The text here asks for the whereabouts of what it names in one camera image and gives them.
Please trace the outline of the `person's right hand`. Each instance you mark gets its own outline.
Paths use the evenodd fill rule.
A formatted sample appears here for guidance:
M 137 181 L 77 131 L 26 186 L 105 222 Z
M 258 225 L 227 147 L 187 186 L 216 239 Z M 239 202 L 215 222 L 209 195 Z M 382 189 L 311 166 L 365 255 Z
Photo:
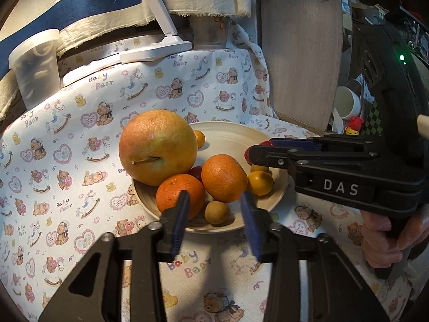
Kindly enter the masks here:
M 390 237 L 391 221 L 386 217 L 361 211 L 362 250 L 372 268 L 389 268 L 402 260 L 402 251 L 413 248 L 428 237 L 428 204 L 414 213 L 398 236 Z

